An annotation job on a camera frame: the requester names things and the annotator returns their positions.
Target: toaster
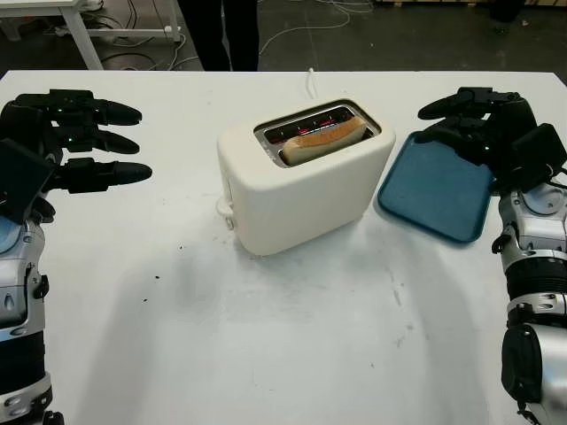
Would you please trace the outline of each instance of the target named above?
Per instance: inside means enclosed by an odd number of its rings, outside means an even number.
[[[362,216],[395,141],[392,128],[367,111],[340,99],[252,120],[219,138],[223,196],[217,211],[249,252],[284,251]],[[364,120],[360,141],[299,164],[286,162],[288,140],[322,135],[353,117]]]

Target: table surface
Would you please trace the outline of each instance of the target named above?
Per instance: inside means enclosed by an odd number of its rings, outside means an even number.
[[[315,83],[321,98],[350,97],[393,125],[388,166],[425,126],[418,109],[463,85],[520,92],[567,140],[567,89],[549,73],[317,73]],[[139,126],[114,130],[142,146],[123,159],[154,170],[106,193],[50,194],[46,364],[68,423],[524,424],[500,385],[508,296],[490,248],[495,200],[467,246],[370,206],[254,257],[215,213],[215,140],[300,108],[305,73],[9,72],[0,104],[49,88],[139,108]]]
[[[34,7],[70,7],[82,0],[0,0],[0,9],[30,9]]]

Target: bread slice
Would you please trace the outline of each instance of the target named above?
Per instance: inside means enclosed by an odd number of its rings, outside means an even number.
[[[283,144],[282,159],[288,166],[296,166],[359,142],[365,131],[366,121],[361,117],[352,117],[349,121],[311,135],[297,135]]]

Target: person's leg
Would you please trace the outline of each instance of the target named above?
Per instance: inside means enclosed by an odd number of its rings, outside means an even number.
[[[258,0],[223,0],[234,71],[258,70]]]
[[[221,0],[178,0],[205,71],[230,71],[222,45]]]

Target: floor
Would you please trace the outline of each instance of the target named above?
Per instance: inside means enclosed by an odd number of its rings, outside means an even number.
[[[567,11],[558,8],[525,8],[511,24],[489,16],[485,7],[463,4],[410,4],[401,8],[383,4],[368,7],[367,0],[347,0],[342,12],[333,4],[316,0],[260,0],[260,45],[278,36],[260,57],[261,71],[380,70],[482,70],[549,71],[567,84]],[[137,27],[158,27],[150,0],[134,0]],[[163,0],[157,0],[165,18]],[[105,0],[100,12],[122,24],[128,21],[127,0]],[[108,19],[103,22],[116,26]],[[340,29],[320,29],[346,23]],[[0,76],[9,69],[84,69],[70,36],[51,35],[55,19],[32,22],[23,27],[21,42],[8,42],[0,35]],[[101,58],[121,52],[139,52],[150,58],[123,56],[105,60],[108,69],[167,69],[174,46],[151,40],[137,48],[117,46],[125,41],[97,39]],[[190,39],[179,58],[195,56]],[[191,60],[177,69],[202,69]]]

